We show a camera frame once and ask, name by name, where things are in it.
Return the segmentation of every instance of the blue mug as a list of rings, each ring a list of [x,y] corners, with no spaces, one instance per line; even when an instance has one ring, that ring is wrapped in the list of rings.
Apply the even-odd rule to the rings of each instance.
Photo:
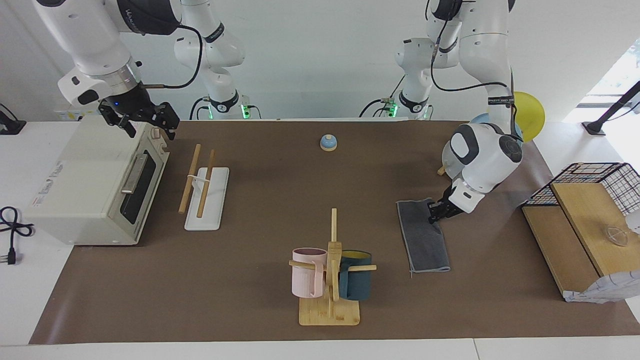
[[[360,250],[344,250],[340,259],[340,298],[367,300],[371,293],[371,272],[352,271],[350,266],[371,265],[371,254]]]

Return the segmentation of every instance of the oven window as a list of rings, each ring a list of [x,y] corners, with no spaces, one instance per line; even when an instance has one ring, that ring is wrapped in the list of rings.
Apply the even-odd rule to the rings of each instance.
[[[148,151],[145,150],[145,154],[147,155],[147,162],[145,163],[145,167],[143,168],[140,179],[138,180],[138,185],[132,194],[127,194],[124,197],[124,201],[120,206],[120,213],[131,224],[134,224],[138,218],[138,214],[142,208],[142,203],[145,200],[149,185],[151,184],[151,179],[156,172],[156,162]]]

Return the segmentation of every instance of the oven door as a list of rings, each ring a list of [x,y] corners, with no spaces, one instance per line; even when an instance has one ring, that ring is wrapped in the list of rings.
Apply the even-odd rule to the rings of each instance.
[[[109,218],[126,234],[125,241],[114,245],[138,242],[163,169],[164,159],[143,136],[109,212]]]

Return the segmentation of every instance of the black metal grid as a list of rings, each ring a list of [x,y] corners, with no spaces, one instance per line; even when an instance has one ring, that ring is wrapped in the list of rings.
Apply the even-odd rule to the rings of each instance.
[[[623,215],[640,209],[640,176],[628,163],[573,163],[522,206],[556,206],[551,184],[602,183]]]

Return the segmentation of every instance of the brown table mat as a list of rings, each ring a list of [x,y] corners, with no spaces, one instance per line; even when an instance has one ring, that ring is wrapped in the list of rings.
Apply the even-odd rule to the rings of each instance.
[[[396,201],[438,199],[455,122],[183,122],[140,244],[76,247],[32,344],[640,334],[626,303],[565,303],[517,206],[550,178],[532,143],[471,215],[441,221],[452,270],[409,276]],[[320,149],[334,134],[335,152]],[[219,231],[177,209],[193,147],[230,168]],[[206,166],[201,157],[200,166]],[[287,261],[338,239],[379,270],[356,327],[301,327]]]

